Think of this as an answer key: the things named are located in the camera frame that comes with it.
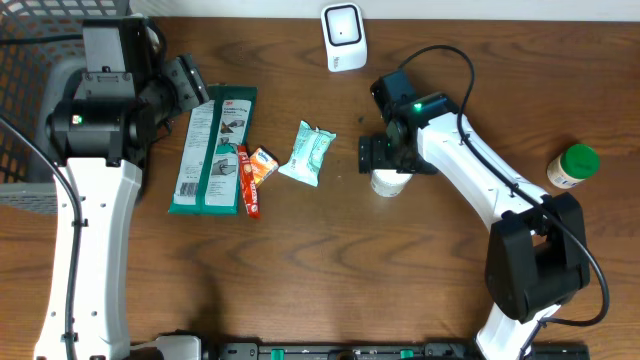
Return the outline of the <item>green box with label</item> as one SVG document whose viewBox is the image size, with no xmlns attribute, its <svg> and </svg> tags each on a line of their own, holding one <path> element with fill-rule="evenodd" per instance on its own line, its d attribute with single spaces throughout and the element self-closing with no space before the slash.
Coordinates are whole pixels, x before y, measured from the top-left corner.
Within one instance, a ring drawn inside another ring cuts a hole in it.
<svg viewBox="0 0 640 360">
<path fill-rule="evenodd" d="M 257 100 L 253 86 L 215 85 L 191 111 L 169 207 L 177 215 L 235 215 L 240 191 L 237 147 L 246 143 Z"/>
</svg>

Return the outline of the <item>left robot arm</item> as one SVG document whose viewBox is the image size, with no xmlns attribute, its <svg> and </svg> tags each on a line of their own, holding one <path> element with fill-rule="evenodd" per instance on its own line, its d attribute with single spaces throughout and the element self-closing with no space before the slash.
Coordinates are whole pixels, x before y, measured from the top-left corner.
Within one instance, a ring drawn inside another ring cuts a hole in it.
<svg viewBox="0 0 640 360">
<path fill-rule="evenodd" d="M 201 339 L 132 344 L 126 318 L 130 225 L 162 123 L 206 103 L 190 54 L 162 65 L 78 69 L 46 119 L 57 197 L 47 314 L 36 359 L 199 359 Z"/>
</svg>

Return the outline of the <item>white tub blue label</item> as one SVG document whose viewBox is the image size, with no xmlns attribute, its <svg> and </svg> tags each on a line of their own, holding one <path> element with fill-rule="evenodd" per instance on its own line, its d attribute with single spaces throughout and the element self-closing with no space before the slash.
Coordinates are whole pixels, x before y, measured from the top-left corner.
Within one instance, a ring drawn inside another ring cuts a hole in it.
<svg viewBox="0 0 640 360">
<path fill-rule="evenodd" d="M 376 169 L 371 175 L 371 187 L 381 197 L 395 197 L 412 177 L 410 173 L 399 173 L 394 169 Z"/>
</svg>

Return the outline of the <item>red packet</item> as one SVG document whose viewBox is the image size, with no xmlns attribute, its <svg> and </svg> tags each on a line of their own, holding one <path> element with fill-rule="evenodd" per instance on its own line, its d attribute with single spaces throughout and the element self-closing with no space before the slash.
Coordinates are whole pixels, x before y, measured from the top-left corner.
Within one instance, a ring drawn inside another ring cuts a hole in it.
<svg viewBox="0 0 640 360">
<path fill-rule="evenodd" d="M 259 219 L 260 209 L 258 192 L 250 157 L 244 145 L 238 145 L 236 147 L 236 153 L 238 156 L 240 186 L 247 214 L 250 218 Z"/>
</svg>

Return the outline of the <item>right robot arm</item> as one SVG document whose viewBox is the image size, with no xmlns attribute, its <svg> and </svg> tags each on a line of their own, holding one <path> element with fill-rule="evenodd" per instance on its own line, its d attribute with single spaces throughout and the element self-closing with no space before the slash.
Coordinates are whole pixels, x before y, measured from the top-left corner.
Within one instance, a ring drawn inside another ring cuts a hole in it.
<svg viewBox="0 0 640 360">
<path fill-rule="evenodd" d="M 359 170 L 398 195 L 417 174 L 443 174 L 489 231 L 485 284 L 493 306 L 475 337 L 484 359 L 523 359 L 539 329 L 590 282 L 582 209 L 522 178 L 444 94 L 375 90 L 387 126 L 359 140 Z"/>
</svg>

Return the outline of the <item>orange snack packet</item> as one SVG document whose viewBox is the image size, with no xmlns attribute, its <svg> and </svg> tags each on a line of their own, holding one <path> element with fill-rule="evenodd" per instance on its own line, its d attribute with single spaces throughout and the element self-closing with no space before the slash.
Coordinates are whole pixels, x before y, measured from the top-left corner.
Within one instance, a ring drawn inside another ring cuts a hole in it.
<svg viewBox="0 0 640 360">
<path fill-rule="evenodd" d="M 254 182 L 259 187 L 279 167 L 279 163 L 264 148 L 257 148 L 250 156 Z"/>
</svg>

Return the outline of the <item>mint green wipes pack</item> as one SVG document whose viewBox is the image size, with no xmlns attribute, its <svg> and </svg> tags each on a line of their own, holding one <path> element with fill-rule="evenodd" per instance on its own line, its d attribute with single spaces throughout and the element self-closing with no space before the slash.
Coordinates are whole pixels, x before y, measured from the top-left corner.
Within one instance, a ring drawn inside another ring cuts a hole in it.
<svg viewBox="0 0 640 360">
<path fill-rule="evenodd" d="M 324 155 L 335 138 L 334 133 L 312 128 L 302 120 L 289 161 L 281 165 L 278 172 L 294 180 L 317 187 Z"/>
</svg>

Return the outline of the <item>green lid white jar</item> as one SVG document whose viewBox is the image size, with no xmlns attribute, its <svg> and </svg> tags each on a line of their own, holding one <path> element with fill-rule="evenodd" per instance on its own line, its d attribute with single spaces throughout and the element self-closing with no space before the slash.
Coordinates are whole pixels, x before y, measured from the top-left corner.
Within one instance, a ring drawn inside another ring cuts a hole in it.
<svg viewBox="0 0 640 360">
<path fill-rule="evenodd" d="M 556 156 L 547 166 L 552 185 L 570 189 L 595 175 L 600 169 L 600 157 L 588 145 L 574 144 Z"/>
</svg>

